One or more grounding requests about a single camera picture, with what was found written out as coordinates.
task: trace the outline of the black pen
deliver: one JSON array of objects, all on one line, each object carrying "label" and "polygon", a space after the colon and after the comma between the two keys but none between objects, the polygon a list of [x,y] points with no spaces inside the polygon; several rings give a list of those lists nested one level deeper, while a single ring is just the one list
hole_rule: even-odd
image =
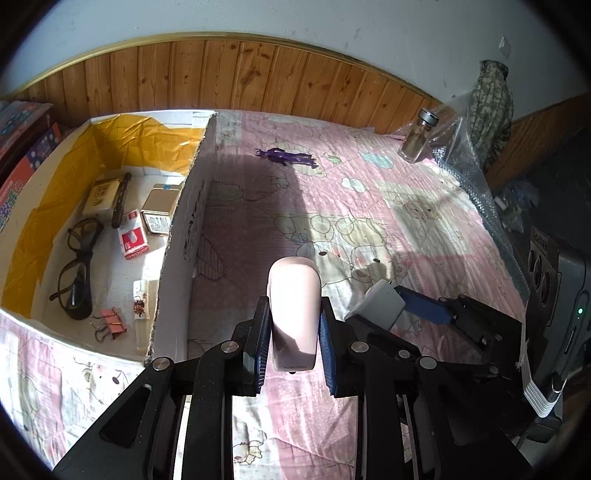
[{"label": "black pen", "polygon": [[125,196],[127,195],[127,186],[131,180],[131,173],[126,173],[123,177],[119,190],[117,191],[117,201],[113,208],[113,219],[111,220],[111,227],[117,229],[121,225],[121,219],[123,218],[123,208],[125,203]]}]

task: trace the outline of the cigarette pack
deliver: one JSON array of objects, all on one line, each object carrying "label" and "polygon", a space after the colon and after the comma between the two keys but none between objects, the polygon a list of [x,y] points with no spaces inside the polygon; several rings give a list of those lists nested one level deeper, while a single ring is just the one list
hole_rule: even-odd
[{"label": "cigarette pack", "polygon": [[124,213],[119,227],[119,243],[127,260],[150,250],[139,210]]}]

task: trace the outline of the camouflage fabric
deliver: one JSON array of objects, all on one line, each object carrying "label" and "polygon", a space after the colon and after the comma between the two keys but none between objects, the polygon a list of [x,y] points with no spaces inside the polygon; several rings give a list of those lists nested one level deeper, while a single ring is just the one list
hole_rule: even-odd
[{"label": "camouflage fabric", "polygon": [[507,86],[509,69],[499,61],[483,60],[467,110],[468,132],[486,172],[511,136],[513,96]]}]

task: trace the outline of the silver lid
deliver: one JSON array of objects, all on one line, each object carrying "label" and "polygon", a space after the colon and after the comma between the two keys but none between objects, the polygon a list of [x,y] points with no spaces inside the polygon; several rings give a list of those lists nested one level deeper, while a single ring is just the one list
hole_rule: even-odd
[{"label": "silver lid", "polygon": [[434,115],[429,110],[421,108],[418,112],[418,117],[423,120],[424,122],[428,123],[432,127],[436,127],[439,123],[439,117]]}]

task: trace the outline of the black eyeglass frame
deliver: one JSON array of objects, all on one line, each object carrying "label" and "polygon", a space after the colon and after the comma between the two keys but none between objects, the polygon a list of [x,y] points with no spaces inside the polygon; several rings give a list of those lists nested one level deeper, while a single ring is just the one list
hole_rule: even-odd
[{"label": "black eyeglass frame", "polygon": [[[87,223],[93,223],[95,226],[95,231],[92,235],[92,237],[90,238],[90,241],[87,243],[87,245],[83,245],[83,235],[78,235],[77,233],[77,229],[80,229],[80,231],[82,232],[84,225]],[[71,260],[70,262],[68,262],[64,268],[61,269],[60,271],[60,275],[58,276],[58,280],[57,280],[57,288],[58,291],[53,293],[52,295],[49,296],[49,300],[53,301],[56,298],[58,299],[58,301],[60,302],[60,306],[62,309],[64,309],[64,311],[68,314],[68,316],[73,319],[73,320],[84,320],[86,318],[88,318],[91,314],[92,314],[92,292],[90,290],[90,260],[92,259],[93,256],[93,248],[96,245],[96,242],[98,240],[98,237],[100,235],[100,233],[104,230],[104,226],[102,223],[100,223],[97,219],[95,218],[85,218],[80,220],[78,223],[76,223],[72,228],[68,229],[68,238],[67,238],[67,245],[68,248],[70,250],[72,250],[75,254],[76,254],[76,258],[74,260]],[[78,240],[78,243],[80,244],[80,248],[76,248],[72,246],[72,237],[75,238],[76,240]],[[85,278],[83,280],[83,294],[80,297],[80,301],[78,301],[76,304],[65,304],[63,303],[63,294],[67,293],[69,291],[72,291],[72,289],[74,288],[75,284],[77,281],[79,281],[78,279],[78,273],[76,273],[76,277],[74,278],[74,281],[68,285],[65,288],[60,289],[60,284],[61,284],[61,278],[63,276],[63,274],[72,269],[72,268],[76,268],[76,266],[79,266],[83,264],[85,266]]]}]

